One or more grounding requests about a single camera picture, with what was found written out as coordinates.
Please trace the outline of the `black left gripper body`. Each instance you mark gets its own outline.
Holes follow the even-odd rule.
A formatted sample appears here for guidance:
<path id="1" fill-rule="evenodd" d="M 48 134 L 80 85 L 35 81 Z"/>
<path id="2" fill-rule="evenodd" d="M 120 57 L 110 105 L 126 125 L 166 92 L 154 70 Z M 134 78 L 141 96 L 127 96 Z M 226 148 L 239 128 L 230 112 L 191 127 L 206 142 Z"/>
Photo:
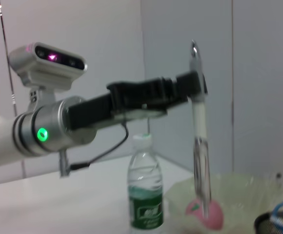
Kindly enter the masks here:
<path id="1" fill-rule="evenodd" d="M 150 112 L 165 112 L 168 82 L 156 78 L 142 82 L 115 82 L 107 86 L 108 93 L 68 108 L 71 130 L 93 127 L 102 122 L 141 118 Z"/>

